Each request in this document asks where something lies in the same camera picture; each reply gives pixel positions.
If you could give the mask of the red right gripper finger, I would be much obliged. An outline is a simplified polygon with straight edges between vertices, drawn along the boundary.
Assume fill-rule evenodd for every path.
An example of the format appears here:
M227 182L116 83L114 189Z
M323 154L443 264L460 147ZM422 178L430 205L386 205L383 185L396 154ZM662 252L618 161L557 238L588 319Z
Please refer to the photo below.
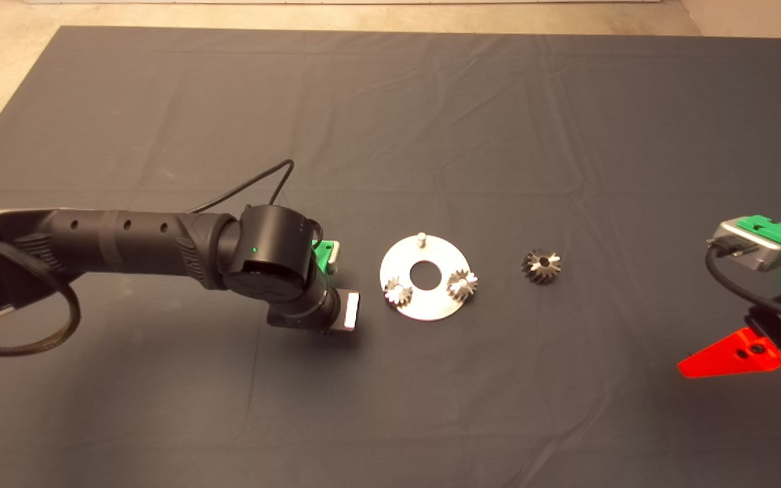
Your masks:
M781 368L781 352L768 337L741 328L682 359L677 367L686 379L769 373Z

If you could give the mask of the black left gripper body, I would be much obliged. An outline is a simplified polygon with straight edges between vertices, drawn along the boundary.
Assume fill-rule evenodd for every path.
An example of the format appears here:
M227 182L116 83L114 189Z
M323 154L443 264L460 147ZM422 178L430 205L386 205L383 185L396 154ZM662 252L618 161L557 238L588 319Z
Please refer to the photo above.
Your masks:
M271 304L267 324L323 334L355 331L359 300L358 291L327 288L289 304Z

